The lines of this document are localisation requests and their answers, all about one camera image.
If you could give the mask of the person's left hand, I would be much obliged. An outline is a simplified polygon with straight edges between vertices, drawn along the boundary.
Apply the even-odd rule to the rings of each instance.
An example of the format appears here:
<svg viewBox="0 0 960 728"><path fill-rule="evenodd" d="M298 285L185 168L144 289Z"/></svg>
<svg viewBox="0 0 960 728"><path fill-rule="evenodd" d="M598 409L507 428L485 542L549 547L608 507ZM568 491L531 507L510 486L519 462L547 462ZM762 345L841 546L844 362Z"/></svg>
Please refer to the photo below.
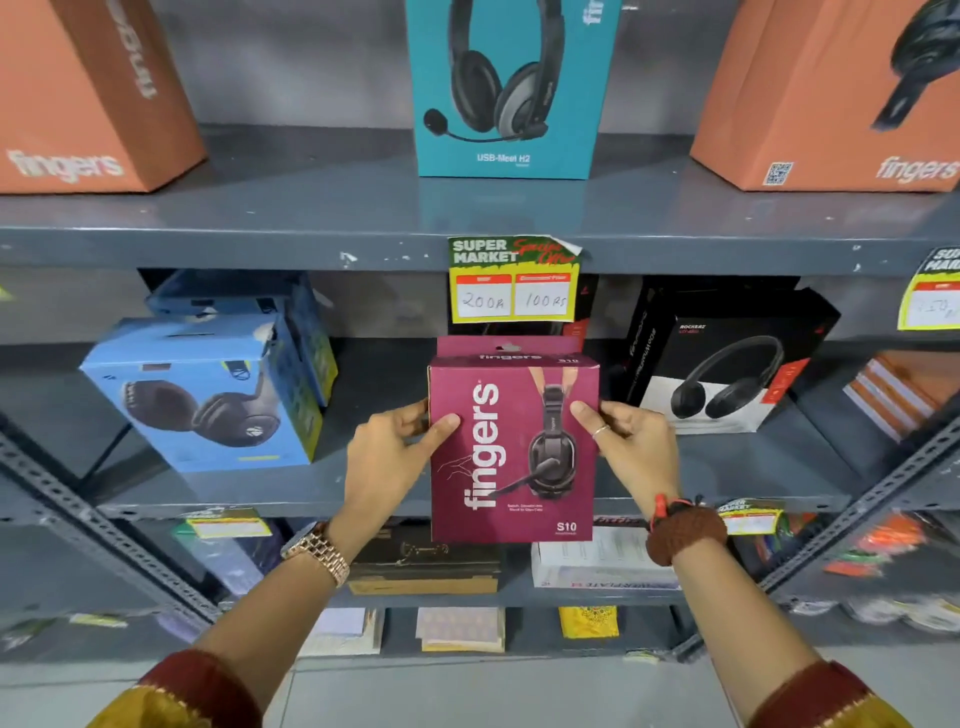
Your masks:
<svg viewBox="0 0 960 728"><path fill-rule="evenodd" d="M372 415L346 449L342 508L328 526L330 541L352 561L395 514L430 459L417 442L432 425L428 400Z"/></svg>

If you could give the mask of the person's right hand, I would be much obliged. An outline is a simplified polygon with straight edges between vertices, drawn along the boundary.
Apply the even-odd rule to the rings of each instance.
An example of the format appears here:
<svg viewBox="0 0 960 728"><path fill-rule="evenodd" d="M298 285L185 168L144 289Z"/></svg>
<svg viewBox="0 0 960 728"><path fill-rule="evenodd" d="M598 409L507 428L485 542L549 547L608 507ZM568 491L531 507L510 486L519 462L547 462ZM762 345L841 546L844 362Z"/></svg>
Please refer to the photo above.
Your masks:
<svg viewBox="0 0 960 728"><path fill-rule="evenodd" d="M617 453L604 455L608 466L650 520L657 494L681 497L676 433L662 414L622 402L601 401L596 411L617 433Z"/></svg>

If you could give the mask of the maroon headset box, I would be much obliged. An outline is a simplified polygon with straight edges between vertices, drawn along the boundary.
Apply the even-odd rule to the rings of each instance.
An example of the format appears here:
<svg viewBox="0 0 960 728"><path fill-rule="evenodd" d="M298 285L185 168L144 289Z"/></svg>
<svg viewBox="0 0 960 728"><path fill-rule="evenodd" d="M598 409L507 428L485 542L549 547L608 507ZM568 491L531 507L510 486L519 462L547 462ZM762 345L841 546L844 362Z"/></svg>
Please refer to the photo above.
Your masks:
<svg viewBox="0 0 960 728"><path fill-rule="evenodd" d="M601 369L578 337L443 336L427 370L431 535L467 545L589 542L598 446L570 410L596 409Z"/></svg>

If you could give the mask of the person's right forearm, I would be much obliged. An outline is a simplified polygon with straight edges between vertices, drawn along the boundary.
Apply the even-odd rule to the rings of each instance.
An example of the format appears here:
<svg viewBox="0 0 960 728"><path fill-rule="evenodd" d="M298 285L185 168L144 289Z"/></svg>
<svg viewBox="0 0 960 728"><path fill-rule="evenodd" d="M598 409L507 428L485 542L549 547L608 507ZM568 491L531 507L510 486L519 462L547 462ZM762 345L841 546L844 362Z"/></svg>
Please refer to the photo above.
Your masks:
<svg viewBox="0 0 960 728"><path fill-rule="evenodd" d="M719 681L745 722L796 674L821 662L724 545L699 540L674 557L673 567Z"/></svg>

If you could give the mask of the person's left forearm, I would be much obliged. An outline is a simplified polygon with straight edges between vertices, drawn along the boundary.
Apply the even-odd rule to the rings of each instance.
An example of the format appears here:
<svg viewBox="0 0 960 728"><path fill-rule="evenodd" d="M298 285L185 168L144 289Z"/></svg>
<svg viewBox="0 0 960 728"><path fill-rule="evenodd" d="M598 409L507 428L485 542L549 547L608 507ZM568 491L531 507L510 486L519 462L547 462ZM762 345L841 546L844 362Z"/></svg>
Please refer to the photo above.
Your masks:
<svg viewBox="0 0 960 728"><path fill-rule="evenodd" d="M221 659L265 712L338 589L308 555L283 560L195 648Z"/></svg>

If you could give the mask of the red thread wristband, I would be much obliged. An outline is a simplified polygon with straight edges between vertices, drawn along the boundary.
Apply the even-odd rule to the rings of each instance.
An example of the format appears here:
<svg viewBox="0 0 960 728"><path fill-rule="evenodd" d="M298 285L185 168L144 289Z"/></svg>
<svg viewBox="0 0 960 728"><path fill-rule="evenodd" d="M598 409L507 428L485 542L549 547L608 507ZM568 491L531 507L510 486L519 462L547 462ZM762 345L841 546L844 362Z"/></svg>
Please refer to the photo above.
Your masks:
<svg viewBox="0 0 960 728"><path fill-rule="evenodd" d="M690 508L698 507L700 501L698 498L693 500L682 497L668 497L664 493L658 493L654 499L654 514L648 520L647 529L652 532L660 523L666 521L671 516L686 511Z"/></svg>

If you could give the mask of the black gold box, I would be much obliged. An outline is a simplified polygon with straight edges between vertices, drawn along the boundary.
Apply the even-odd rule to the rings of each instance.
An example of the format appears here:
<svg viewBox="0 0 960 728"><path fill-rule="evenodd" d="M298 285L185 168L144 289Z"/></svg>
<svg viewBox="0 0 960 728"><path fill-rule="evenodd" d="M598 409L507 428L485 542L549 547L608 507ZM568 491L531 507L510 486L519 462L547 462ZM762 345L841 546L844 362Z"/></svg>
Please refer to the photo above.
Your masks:
<svg viewBox="0 0 960 728"><path fill-rule="evenodd" d="M500 573L495 545L432 541L427 525L399 525L361 550L346 586L357 597L482 596L498 591Z"/></svg>

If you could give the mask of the white flat box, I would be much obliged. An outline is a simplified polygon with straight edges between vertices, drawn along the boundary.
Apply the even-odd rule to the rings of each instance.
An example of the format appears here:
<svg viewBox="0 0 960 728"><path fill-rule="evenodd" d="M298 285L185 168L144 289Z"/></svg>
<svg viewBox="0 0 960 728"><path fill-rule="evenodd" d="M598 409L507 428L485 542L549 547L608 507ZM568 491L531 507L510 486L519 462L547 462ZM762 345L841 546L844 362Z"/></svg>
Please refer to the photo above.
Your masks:
<svg viewBox="0 0 960 728"><path fill-rule="evenodd" d="M646 529L594 526L592 536L588 541L534 543L534 587L615 591L681 588L674 569L654 563L649 556Z"/></svg>

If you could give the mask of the brown woven wristband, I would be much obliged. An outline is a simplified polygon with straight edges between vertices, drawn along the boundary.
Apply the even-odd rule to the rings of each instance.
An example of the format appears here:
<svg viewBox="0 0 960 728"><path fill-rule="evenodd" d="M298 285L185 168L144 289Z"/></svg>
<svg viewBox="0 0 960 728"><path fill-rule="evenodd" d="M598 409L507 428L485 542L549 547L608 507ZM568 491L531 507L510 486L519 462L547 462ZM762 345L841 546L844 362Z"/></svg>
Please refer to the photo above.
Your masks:
<svg viewBox="0 0 960 728"><path fill-rule="evenodd" d="M646 539L646 552L654 564L672 567L674 557L702 540L713 540L726 545L728 533L719 514L711 507L700 503L668 517Z"/></svg>

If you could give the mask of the black white headphone box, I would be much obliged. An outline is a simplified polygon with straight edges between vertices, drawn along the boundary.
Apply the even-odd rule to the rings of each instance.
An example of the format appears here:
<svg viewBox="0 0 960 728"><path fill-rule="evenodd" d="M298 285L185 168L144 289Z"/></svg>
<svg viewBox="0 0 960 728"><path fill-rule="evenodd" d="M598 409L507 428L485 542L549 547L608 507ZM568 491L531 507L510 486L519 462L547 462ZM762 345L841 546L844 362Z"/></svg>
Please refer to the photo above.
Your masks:
<svg viewBox="0 0 960 728"><path fill-rule="evenodd" d="M678 434L756 432L840 317L811 288L646 285L616 397Z"/></svg>

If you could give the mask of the yellow green price tag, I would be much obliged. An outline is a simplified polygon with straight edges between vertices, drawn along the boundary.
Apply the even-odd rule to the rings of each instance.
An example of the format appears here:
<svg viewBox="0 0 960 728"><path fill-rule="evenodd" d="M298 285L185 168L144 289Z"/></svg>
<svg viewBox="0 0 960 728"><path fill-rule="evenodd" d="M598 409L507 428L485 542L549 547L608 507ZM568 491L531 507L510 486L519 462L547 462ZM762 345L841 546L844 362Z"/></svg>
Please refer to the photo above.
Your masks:
<svg viewBox="0 0 960 728"><path fill-rule="evenodd" d="M730 537L768 536L777 532L786 510L778 501L738 498L716 509Z"/></svg>
<svg viewBox="0 0 960 728"><path fill-rule="evenodd" d="M270 524L252 507L207 509L183 516L199 540L268 538Z"/></svg>
<svg viewBox="0 0 960 728"><path fill-rule="evenodd" d="M452 236L447 244L453 324L574 320L581 247L549 235Z"/></svg>
<svg viewBox="0 0 960 728"><path fill-rule="evenodd" d="M896 329L960 331L960 246L933 249L922 261L902 295Z"/></svg>

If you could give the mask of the gold wristwatch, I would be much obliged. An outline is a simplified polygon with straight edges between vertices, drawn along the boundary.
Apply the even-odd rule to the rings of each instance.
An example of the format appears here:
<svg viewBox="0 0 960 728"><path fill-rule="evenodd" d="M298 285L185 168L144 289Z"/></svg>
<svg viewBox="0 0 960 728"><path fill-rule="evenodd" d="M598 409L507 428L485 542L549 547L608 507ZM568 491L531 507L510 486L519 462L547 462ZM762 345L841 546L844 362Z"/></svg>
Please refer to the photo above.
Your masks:
<svg viewBox="0 0 960 728"><path fill-rule="evenodd" d="M281 559L288 561L306 554L320 564L333 578L336 587L345 586L351 566L339 548L327 535L328 524L320 520L309 522L288 540L281 552Z"/></svg>

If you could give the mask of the blue headphone box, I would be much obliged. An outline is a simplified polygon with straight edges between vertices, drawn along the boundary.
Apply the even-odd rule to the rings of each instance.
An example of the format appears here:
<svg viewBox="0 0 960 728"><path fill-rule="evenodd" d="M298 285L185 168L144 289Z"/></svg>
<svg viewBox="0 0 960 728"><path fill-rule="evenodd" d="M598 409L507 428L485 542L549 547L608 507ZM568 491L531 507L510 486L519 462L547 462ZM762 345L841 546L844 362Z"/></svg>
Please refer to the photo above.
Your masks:
<svg viewBox="0 0 960 728"><path fill-rule="evenodd" d="M339 368L306 272L180 269L146 305L156 315L282 314L319 407L329 406Z"/></svg>
<svg viewBox="0 0 960 728"><path fill-rule="evenodd" d="M123 319L79 370L179 473L314 460L322 412L282 313Z"/></svg>

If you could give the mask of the patterned notebook stack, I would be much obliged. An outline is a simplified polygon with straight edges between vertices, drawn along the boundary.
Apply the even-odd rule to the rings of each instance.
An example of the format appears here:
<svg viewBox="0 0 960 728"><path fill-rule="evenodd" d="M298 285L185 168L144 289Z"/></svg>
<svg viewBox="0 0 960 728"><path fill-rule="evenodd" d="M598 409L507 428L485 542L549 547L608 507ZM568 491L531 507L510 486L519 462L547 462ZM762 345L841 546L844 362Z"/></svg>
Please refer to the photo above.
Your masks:
<svg viewBox="0 0 960 728"><path fill-rule="evenodd" d="M498 607L419 608L415 637L424 653L506 651L506 612Z"/></svg>

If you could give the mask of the yellow packet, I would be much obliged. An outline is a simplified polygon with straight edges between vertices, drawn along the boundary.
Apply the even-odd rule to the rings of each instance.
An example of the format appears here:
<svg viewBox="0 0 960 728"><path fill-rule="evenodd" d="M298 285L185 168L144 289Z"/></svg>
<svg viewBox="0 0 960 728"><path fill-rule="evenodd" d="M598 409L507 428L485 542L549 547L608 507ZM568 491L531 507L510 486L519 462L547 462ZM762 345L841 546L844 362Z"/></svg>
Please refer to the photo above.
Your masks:
<svg viewBox="0 0 960 728"><path fill-rule="evenodd" d="M609 640L620 636L616 606L561 606L558 619L566 640Z"/></svg>

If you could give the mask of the pale notebook stack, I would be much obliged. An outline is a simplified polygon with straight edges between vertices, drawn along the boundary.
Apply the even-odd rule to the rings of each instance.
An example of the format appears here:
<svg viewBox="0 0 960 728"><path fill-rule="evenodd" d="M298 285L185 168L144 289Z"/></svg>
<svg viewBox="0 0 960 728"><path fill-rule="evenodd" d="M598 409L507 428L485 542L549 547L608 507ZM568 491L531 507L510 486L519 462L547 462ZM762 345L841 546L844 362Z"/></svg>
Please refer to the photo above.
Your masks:
<svg viewBox="0 0 960 728"><path fill-rule="evenodd" d="M333 608L323 611L298 651L299 659L376 656L381 652L386 611Z"/></svg>

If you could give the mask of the bluish plastic package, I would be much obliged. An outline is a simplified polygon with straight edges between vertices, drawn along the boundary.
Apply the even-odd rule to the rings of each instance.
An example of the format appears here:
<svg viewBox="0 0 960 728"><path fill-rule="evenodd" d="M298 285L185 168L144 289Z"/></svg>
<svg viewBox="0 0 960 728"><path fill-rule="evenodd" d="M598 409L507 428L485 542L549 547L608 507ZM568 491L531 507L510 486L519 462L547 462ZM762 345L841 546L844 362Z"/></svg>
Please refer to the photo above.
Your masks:
<svg viewBox="0 0 960 728"><path fill-rule="evenodd" d="M282 533L269 520L268 538L200 540L181 521L172 536L234 597L243 597L255 588L282 560Z"/></svg>

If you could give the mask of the grey metal shelf rack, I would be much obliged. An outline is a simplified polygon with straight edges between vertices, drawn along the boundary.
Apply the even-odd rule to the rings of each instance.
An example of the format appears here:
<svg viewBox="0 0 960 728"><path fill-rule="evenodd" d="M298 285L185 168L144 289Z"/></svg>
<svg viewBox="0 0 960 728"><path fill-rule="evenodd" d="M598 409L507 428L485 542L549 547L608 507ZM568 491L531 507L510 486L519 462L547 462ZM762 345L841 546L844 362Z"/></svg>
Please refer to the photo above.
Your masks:
<svg viewBox="0 0 960 728"><path fill-rule="evenodd" d="M838 276L856 281L912 274L935 248L960 244L960 192L745 193L688 156L686 137L602 135L587 181L418 177L405 130L209 127L209 162L147 195L0 197L0 268L72 273L139 269L286 269L360 273L448 272L448 238L476 234L556 237L582 248L588 273ZM685 478L746 487L762 466L774 485L813 487L813 470L787 456L819 459L827 476L870 489L822 528L762 587L786 597L841 540L885 509L932 509L960 498L960 394L902 445L881 445L839 392L831 344L801 392L774 415L774 434L738 435L739 460L706 438L681 441ZM814 374L825 377L812 384ZM890 454L878 455L877 448ZM554 607L510 608L507 650L537 658L666 648L680 661L699 640L677 640L671 599L619 605L625 631L577 646L563 639Z"/></svg>

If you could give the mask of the orange green packets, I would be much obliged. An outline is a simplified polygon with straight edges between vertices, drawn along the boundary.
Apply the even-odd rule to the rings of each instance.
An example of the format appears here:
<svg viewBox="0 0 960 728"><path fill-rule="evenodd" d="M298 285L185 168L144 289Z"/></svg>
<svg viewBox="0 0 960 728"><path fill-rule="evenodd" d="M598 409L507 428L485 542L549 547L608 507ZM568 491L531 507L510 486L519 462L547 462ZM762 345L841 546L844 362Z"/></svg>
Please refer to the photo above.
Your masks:
<svg viewBox="0 0 960 728"><path fill-rule="evenodd" d="M897 557L918 551L927 541L927 533L915 516L894 511L826 563L822 571L837 577L882 577L884 568Z"/></svg>

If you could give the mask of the orange striped box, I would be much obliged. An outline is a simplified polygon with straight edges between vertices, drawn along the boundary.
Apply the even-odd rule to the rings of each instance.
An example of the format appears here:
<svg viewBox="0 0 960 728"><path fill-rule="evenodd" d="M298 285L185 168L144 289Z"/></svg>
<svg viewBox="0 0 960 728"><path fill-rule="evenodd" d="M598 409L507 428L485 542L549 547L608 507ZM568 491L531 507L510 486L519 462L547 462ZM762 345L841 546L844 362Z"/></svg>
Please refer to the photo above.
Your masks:
<svg viewBox="0 0 960 728"><path fill-rule="evenodd" d="M843 388L894 443L901 443L960 393L960 352L882 350Z"/></svg>

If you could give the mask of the teal headset box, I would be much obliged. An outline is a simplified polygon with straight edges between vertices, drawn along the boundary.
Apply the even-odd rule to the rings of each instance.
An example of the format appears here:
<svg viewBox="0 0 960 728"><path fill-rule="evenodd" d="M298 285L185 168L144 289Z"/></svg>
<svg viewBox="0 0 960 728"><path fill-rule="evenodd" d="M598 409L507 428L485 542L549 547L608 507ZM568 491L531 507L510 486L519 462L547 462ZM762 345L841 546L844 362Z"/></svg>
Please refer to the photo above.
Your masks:
<svg viewBox="0 0 960 728"><path fill-rule="evenodd" d="M422 178L591 175L622 0L405 0Z"/></svg>

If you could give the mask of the maroon yellow right sleeve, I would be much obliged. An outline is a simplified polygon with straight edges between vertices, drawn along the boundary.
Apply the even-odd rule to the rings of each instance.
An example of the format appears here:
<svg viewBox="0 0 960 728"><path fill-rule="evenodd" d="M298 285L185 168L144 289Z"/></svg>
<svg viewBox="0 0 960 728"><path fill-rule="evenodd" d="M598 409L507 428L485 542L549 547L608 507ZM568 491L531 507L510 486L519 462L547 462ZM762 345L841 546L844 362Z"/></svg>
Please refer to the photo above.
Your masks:
<svg viewBox="0 0 960 728"><path fill-rule="evenodd" d="M913 728L858 675L818 661L773 692L747 728Z"/></svg>

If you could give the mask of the maroon yellow sleeve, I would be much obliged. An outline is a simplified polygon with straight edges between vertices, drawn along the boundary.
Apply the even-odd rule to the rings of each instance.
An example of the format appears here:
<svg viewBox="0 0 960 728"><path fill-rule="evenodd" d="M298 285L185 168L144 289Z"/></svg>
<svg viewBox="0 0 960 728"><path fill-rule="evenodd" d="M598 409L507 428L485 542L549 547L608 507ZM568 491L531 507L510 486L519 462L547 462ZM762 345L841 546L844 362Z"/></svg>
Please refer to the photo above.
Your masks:
<svg viewBox="0 0 960 728"><path fill-rule="evenodd" d="M218 657L188 648L160 661L86 728L262 728L263 710Z"/></svg>
<svg viewBox="0 0 960 728"><path fill-rule="evenodd" d="M818 661L773 692L747 728L913 728L858 675Z"/></svg>

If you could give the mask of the maroon yellow left sleeve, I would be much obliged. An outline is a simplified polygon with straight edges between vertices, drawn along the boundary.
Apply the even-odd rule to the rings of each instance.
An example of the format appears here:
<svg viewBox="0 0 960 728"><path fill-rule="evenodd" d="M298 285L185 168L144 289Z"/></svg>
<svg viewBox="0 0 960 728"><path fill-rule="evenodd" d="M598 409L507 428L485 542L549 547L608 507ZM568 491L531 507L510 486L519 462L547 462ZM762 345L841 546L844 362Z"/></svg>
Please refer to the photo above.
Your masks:
<svg viewBox="0 0 960 728"><path fill-rule="evenodd" d="M263 710L218 657L188 648L160 661L86 728L262 728Z"/></svg>

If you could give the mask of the white plastic packets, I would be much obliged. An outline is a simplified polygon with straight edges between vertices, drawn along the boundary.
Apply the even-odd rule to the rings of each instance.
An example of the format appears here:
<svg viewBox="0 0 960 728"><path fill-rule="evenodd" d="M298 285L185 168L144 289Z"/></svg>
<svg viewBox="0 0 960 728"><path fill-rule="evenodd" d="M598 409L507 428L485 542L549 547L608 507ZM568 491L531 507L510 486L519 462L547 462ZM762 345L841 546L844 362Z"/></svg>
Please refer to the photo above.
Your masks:
<svg viewBox="0 0 960 728"><path fill-rule="evenodd" d="M960 636L960 598L857 598L842 602L841 609L865 625L900 624L934 635Z"/></svg>

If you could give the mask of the orange headphone box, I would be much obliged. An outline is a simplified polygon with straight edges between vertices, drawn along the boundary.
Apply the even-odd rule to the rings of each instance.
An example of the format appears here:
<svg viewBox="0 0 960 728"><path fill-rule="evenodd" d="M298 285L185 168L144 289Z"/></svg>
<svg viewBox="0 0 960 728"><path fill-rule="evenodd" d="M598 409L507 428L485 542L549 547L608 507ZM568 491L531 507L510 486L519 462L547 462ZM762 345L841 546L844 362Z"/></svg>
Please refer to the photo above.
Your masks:
<svg viewBox="0 0 960 728"><path fill-rule="evenodd" d="M744 191L953 191L960 0L741 0L690 157Z"/></svg>

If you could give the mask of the plain orange box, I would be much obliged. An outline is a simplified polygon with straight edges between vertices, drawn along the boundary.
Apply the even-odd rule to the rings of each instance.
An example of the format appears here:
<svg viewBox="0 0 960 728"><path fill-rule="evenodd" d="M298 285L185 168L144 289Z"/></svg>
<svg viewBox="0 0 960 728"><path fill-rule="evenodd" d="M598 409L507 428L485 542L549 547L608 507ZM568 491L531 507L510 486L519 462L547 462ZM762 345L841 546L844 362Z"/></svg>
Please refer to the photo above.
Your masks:
<svg viewBox="0 0 960 728"><path fill-rule="evenodd" d="M153 192L207 158L150 0L0 0L0 195Z"/></svg>

